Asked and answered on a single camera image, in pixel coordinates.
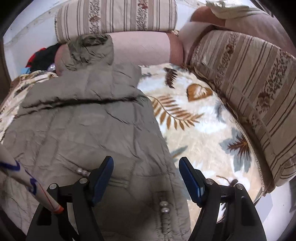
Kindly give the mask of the olive quilted puffer jacket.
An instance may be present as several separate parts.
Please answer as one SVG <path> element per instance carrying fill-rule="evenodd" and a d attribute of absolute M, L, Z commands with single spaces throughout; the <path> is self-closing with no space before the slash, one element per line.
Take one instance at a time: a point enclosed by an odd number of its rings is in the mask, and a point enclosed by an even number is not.
<path fill-rule="evenodd" d="M 109 35 L 69 43 L 67 70 L 34 84 L 4 132 L 3 145 L 46 186 L 78 180 L 77 169 L 114 171 L 93 208 L 106 240 L 187 240 L 184 183 L 138 88 L 140 67 L 113 61 Z"/>

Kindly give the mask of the black and red clothes pile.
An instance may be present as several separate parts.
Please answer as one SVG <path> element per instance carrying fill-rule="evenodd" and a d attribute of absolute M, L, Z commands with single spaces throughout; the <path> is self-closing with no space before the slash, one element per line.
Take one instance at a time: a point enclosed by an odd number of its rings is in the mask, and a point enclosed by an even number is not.
<path fill-rule="evenodd" d="M 59 43 L 42 48 L 34 53 L 27 62 L 26 67 L 30 68 L 31 72 L 37 70 L 47 70 L 54 63 L 56 52 L 61 45 Z"/>

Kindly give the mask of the leaf pattern fleece blanket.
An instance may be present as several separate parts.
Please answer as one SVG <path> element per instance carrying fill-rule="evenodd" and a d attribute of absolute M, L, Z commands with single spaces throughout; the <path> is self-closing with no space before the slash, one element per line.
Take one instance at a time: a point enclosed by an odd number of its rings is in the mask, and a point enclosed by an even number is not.
<path fill-rule="evenodd" d="M 137 87 L 152 103 L 173 163 L 186 156 L 219 184 L 243 184 L 257 201 L 264 189 L 258 158 L 222 99 L 179 66 L 143 66 L 141 71 Z"/>

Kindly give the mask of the striped floral side cushion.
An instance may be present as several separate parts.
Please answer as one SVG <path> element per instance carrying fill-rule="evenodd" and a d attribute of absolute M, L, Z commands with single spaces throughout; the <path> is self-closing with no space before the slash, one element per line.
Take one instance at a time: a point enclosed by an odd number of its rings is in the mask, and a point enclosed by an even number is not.
<path fill-rule="evenodd" d="M 204 32 L 189 66 L 226 101 L 259 157 L 264 193 L 295 177 L 295 57 L 232 31 Z"/>

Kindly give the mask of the pink folded blanket roll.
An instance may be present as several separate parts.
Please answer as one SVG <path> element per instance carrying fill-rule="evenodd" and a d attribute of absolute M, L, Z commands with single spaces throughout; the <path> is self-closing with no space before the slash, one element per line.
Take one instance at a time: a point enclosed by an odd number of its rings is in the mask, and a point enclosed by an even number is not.
<path fill-rule="evenodd" d="M 81 35 L 59 47 L 54 63 L 60 76 L 99 63 L 181 65 L 183 58 L 182 43 L 174 33 L 135 31 Z"/>

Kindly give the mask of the striped floral back cushion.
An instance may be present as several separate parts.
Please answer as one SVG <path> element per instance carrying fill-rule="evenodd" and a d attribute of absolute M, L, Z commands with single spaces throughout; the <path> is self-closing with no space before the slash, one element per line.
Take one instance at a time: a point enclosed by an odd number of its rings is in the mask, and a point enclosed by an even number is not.
<path fill-rule="evenodd" d="M 59 43 L 95 33 L 127 31 L 168 32 L 177 23 L 175 1 L 103 0 L 70 1 L 55 17 Z"/>

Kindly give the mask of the cream cloth on blanket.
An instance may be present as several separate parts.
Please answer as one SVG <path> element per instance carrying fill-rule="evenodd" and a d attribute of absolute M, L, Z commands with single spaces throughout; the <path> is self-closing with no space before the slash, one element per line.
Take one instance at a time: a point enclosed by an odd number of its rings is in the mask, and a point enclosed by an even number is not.
<path fill-rule="evenodd" d="M 206 1 L 206 6 L 217 18 L 224 20 L 266 14 L 259 8 L 234 1 Z"/>

